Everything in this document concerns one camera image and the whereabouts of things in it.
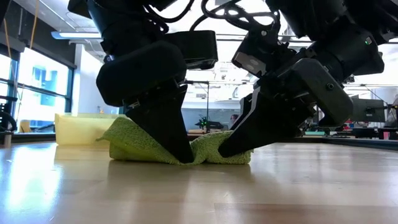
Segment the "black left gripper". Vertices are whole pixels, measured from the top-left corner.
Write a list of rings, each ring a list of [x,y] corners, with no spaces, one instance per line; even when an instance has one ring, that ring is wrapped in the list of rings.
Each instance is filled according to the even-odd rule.
[[[96,86],[107,105],[123,101],[184,77],[187,66],[177,46],[158,41],[104,64]],[[181,112],[187,86],[156,88],[135,99],[126,116],[183,164],[194,161]]]

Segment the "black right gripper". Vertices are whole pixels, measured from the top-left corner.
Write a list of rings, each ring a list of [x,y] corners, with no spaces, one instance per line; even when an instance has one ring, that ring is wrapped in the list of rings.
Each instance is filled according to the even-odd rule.
[[[264,75],[258,85],[271,95],[255,91],[240,100],[240,114],[230,128],[233,132],[218,148],[221,156],[301,136],[300,127],[314,115],[315,104],[325,115],[320,127],[341,126],[353,112],[353,102],[341,84],[312,58]]]

